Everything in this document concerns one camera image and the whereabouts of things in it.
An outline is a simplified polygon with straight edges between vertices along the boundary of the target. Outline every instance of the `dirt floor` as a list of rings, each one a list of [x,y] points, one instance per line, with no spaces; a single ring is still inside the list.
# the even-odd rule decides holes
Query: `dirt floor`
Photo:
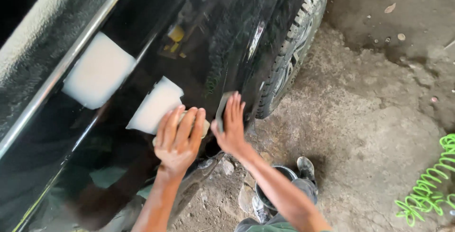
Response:
[[[394,200],[455,132],[455,46],[443,50],[454,38],[455,0],[329,0],[293,89],[247,140],[270,163],[313,161],[318,208],[335,231],[410,231]],[[233,231],[252,216],[253,186],[226,156],[170,231]],[[424,217],[412,231],[451,220]]]

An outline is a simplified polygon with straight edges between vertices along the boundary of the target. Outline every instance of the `person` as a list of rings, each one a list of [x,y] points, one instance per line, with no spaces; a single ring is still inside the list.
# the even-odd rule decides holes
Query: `person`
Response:
[[[253,207],[259,222],[247,218],[239,223],[235,232],[325,232],[332,228],[316,206],[317,189],[311,162],[302,157],[298,165],[305,178],[290,181],[272,168],[243,136],[243,109],[241,95],[236,92],[226,104],[224,132],[219,132],[213,120],[211,130],[221,149],[231,154],[251,172],[257,183],[278,209],[278,214],[266,222],[257,198]],[[139,214],[132,232],[164,232],[177,189],[187,168],[194,162],[201,143],[202,122],[205,110],[191,108],[178,125],[178,118],[185,107],[179,106],[162,119],[157,132],[155,154],[162,163],[149,198]]]

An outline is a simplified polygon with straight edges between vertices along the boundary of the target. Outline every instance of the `coiled hose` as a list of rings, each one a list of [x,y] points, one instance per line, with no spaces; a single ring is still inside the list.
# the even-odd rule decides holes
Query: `coiled hose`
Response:
[[[396,214],[396,217],[406,217],[406,221],[410,227],[415,224],[415,218],[419,218],[421,221],[425,221],[419,212],[431,212],[435,210],[438,215],[443,215],[444,212],[439,206],[440,203],[444,202],[455,209],[455,204],[450,199],[455,197],[455,194],[449,194],[444,197],[440,191],[433,192],[436,189],[436,182],[441,183],[441,179],[448,179],[449,176],[441,171],[441,169],[447,169],[449,172],[454,171],[455,168],[448,165],[449,163],[455,163],[455,134],[449,134],[442,137],[439,143],[444,148],[445,152],[441,154],[439,162],[432,168],[428,168],[425,174],[420,176],[417,180],[417,186],[413,187],[413,193],[405,198],[405,201],[395,200],[395,203],[402,210]]]

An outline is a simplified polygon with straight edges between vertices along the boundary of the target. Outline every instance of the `sanding block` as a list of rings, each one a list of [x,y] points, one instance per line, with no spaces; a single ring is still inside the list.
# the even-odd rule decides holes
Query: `sanding block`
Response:
[[[215,120],[218,123],[218,130],[220,133],[224,132],[224,121],[223,121],[223,115],[224,115],[224,109],[226,107],[226,104],[228,103],[227,100],[231,95],[233,95],[235,92],[226,92],[223,94],[220,100],[220,105],[218,106],[217,114],[215,115]]]

